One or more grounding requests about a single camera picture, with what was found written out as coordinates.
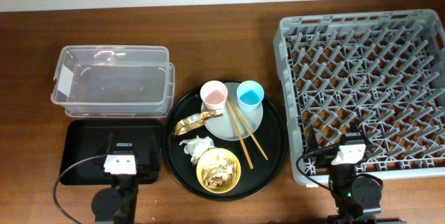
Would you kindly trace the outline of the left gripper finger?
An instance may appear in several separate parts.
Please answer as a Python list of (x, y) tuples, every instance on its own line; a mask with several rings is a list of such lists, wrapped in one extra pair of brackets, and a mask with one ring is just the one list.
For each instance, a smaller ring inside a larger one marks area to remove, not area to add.
[(159, 148), (156, 135), (149, 137), (149, 163), (151, 165), (159, 165)]
[(100, 145), (99, 149), (96, 151), (96, 155), (103, 155), (103, 154), (109, 154), (111, 151), (111, 146), (114, 139), (114, 133), (111, 132)]

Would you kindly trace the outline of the wooden chopstick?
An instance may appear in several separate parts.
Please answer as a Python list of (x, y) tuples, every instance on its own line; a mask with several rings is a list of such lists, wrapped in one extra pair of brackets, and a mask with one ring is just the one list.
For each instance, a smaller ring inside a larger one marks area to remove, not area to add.
[(232, 99), (230, 98), (230, 96), (227, 97), (229, 103), (231, 104), (232, 108), (234, 109), (236, 115), (238, 116), (238, 118), (240, 119), (240, 121), (242, 122), (243, 126), (245, 127), (246, 131), (249, 133), (250, 137), (253, 139), (253, 141), (255, 142), (255, 144), (257, 145), (257, 147), (259, 148), (260, 152), (263, 154), (264, 158), (266, 160), (268, 160), (268, 156), (266, 155), (266, 153), (264, 152), (262, 146), (259, 144), (258, 140), (256, 139), (255, 135), (253, 134), (252, 130), (249, 128), (247, 122), (244, 120), (243, 116), (241, 115), (241, 113), (238, 111), (235, 103), (232, 101)]
[(247, 162), (248, 162), (248, 165), (249, 165), (250, 169), (252, 170), (252, 169), (254, 168), (254, 166), (253, 166), (252, 160), (251, 160), (251, 158), (250, 158), (250, 155), (248, 154), (248, 151), (247, 151), (247, 148), (246, 148), (246, 146), (245, 146), (243, 137), (242, 137), (242, 135), (241, 135), (241, 133), (240, 133), (240, 131), (239, 131), (238, 125), (237, 125), (237, 123), (236, 123), (236, 119), (235, 119), (235, 117), (234, 117), (234, 112), (233, 112), (233, 110), (232, 110), (232, 106), (231, 106), (231, 104), (230, 104), (229, 98), (227, 98), (227, 103), (226, 103), (226, 104), (227, 104), (227, 110), (228, 110), (228, 112), (229, 112), (229, 115), (230, 115), (230, 118), (231, 118), (231, 120), (232, 120), (233, 126), (234, 126), (234, 128), (235, 128), (235, 130), (236, 130), (238, 139), (239, 139), (239, 141), (240, 141), (240, 143), (241, 143), (241, 147), (243, 148), (243, 152), (244, 152), (245, 158), (246, 158), (246, 160), (247, 160)]

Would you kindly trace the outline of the grey plate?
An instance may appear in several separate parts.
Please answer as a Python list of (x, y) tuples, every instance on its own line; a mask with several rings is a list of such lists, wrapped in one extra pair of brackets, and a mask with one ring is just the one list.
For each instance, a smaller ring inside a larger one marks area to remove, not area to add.
[[(232, 99), (233, 103), (235, 103), (238, 112), (241, 114), (241, 116), (247, 123), (251, 132), (254, 133), (261, 124), (264, 115), (263, 106), (262, 104), (260, 104), (255, 110), (251, 112), (242, 111), (238, 107), (237, 96), (236, 96), (236, 90), (239, 84), (240, 84), (239, 82), (225, 82), (230, 98)], [(220, 139), (226, 141), (238, 141), (238, 135), (233, 125), (232, 119), (229, 115), (229, 112), (227, 110), (227, 107), (225, 107), (224, 110), (225, 111), (223, 112), (222, 116), (208, 120), (207, 123), (205, 124), (205, 127), (211, 134)], [(241, 136), (243, 138), (249, 137), (250, 134), (245, 129), (245, 127), (241, 123), (241, 120), (238, 118), (238, 115), (234, 112), (233, 109), (232, 113), (234, 114), (236, 123), (238, 125), (238, 130), (240, 131)]]

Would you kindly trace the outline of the blue cup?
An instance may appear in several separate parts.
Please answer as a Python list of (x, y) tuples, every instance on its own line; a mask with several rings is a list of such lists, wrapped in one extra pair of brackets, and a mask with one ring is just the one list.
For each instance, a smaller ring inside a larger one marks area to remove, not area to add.
[(255, 110), (264, 99), (264, 89), (256, 81), (244, 81), (236, 90), (238, 106), (242, 111)]

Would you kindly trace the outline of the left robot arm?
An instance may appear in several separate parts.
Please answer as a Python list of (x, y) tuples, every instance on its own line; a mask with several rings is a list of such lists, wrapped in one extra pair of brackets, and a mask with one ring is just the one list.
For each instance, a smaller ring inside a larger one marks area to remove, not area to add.
[(109, 136), (102, 153), (102, 170), (111, 186), (97, 192), (91, 202), (96, 223), (133, 223), (140, 184), (159, 178), (161, 148), (159, 138), (133, 137), (116, 141)]

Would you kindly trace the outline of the gold snack wrapper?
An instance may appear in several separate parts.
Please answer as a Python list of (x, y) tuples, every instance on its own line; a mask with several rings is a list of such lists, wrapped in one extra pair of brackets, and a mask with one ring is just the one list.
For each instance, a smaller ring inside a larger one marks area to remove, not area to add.
[(182, 120), (180, 120), (176, 126), (174, 135), (180, 136), (186, 134), (194, 129), (204, 126), (210, 119), (220, 117), (224, 113), (224, 109), (203, 111), (195, 113)]

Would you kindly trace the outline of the white tissue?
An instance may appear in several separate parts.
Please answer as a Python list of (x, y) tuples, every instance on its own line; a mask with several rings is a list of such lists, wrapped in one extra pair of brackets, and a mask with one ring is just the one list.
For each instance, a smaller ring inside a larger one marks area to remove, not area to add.
[(193, 139), (183, 140), (179, 144), (184, 145), (184, 153), (191, 156), (191, 163), (194, 165), (206, 151), (215, 148), (213, 140), (208, 136), (204, 138), (196, 136)]

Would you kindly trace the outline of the pink cup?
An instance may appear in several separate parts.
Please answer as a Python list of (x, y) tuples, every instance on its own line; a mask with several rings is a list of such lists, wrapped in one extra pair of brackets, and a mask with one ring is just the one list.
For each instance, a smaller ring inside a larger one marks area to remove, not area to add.
[(200, 89), (200, 97), (210, 110), (223, 109), (226, 105), (228, 89), (221, 81), (208, 81)]

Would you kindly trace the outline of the yellow bowl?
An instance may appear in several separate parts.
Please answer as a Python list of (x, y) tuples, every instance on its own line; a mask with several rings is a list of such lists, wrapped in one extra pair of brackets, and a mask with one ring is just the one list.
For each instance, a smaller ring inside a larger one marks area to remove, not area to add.
[[(210, 189), (207, 188), (204, 185), (202, 176), (203, 176), (203, 167), (205, 165), (207, 165), (208, 163), (211, 162), (212, 158), (219, 156), (219, 157), (226, 157), (234, 162), (237, 163), (236, 166), (236, 177), (234, 178), (232, 184), (230, 186), (225, 186), (225, 187), (221, 187), (219, 189)], [(211, 150), (206, 151), (201, 157), (200, 160), (197, 163), (196, 166), (196, 174), (197, 174), (197, 179), (198, 182), (201, 184), (201, 186), (206, 189), (207, 191), (209, 191), (210, 193), (216, 193), (216, 194), (221, 194), (221, 193), (227, 193), (229, 191), (231, 191), (239, 182), (240, 178), (241, 178), (241, 165), (239, 163), (238, 158), (229, 150), (226, 149), (222, 149), (222, 148), (213, 148)]]

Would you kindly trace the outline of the food scraps with rice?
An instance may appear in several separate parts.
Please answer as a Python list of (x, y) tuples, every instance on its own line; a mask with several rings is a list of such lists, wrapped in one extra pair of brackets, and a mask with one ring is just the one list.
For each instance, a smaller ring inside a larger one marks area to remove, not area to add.
[(207, 188), (219, 189), (230, 186), (236, 177), (237, 162), (216, 156), (203, 167), (203, 182)]

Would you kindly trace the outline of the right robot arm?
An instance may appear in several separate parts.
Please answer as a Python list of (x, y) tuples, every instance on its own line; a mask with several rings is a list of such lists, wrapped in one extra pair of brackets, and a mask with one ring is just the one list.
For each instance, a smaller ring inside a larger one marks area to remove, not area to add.
[(328, 171), (327, 190), (334, 198), (337, 213), (327, 223), (378, 223), (381, 213), (383, 181), (367, 173), (357, 173), (355, 166), (365, 162), (371, 141), (355, 125), (340, 136), (338, 144), (319, 147), (316, 132), (309, 128), (309, 149), (304, 158), (313, 159), (317, 168)]

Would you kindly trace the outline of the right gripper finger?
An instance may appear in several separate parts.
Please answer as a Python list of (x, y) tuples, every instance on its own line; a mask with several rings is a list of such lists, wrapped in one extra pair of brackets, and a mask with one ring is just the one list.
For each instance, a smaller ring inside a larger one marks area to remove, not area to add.
[(366, 137), (364, 132), (354, 123), (350, 125), (350, 137), (351, 141), (356, 143), (363, 143), (366, 147), (372, 147), (371, 141)]
[(316, 138), (316, 132), (312, 126), (309, 127), (309, 140), (308, 140), (308, 146), (307, 151), (313, 152), (317, 149), (317, 138)]

